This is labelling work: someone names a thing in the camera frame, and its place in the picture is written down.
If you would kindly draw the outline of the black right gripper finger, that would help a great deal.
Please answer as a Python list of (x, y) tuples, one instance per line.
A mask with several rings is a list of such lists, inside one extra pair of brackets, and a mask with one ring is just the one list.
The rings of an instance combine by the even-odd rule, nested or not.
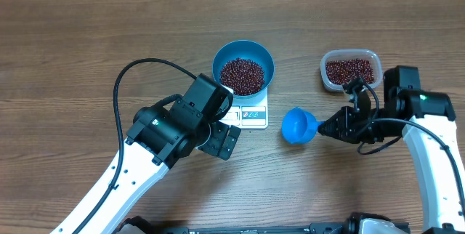
[(318, 132), (340, 132), (345, 130), (345, 109), (341, 108), (332, 117), (318, 126)]
[(321, 135), (323, 135), (323, 136), (330, 137), (330, 138), (333, 138), (335, 140), (339, 140), (339, 141), (342, 141), (342, 142), (346, 142), (346, 137), (340, 131), (334, 131), (334, 132), (319, 131), (319, 133)]

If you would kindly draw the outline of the blue plastic measuring scoop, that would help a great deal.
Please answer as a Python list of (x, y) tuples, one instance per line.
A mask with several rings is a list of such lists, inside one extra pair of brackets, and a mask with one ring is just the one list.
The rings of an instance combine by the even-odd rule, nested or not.
[(286, 142), (292, 145), (305, 144), (315, 137), (322, 123), (310, 112), (295, 107), (285, 115), (281, 132)]

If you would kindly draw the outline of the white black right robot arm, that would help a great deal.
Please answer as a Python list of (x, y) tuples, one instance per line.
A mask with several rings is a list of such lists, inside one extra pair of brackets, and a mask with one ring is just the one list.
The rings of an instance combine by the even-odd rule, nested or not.
[(421, 192), (425, 233), (464, 232), (464, 165), (450, 97), (421, 88), (416, 67), (384, 72), (384, 104), (361, 78), (343, 86), (344, 106), (318, 126), (321, 135), (363, 147), (386, 138), (403, 140), (413, 159)]

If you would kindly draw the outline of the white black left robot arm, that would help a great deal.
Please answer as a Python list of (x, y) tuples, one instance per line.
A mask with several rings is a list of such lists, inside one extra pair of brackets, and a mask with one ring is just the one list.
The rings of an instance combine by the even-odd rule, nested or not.
[(184, 95), (141, 108), (123, 147), (55, 233), (112, 233), (135, 203), (194, 149), (230, 158), (240, 128), (222, 123), (233, 91), (200, 74)]

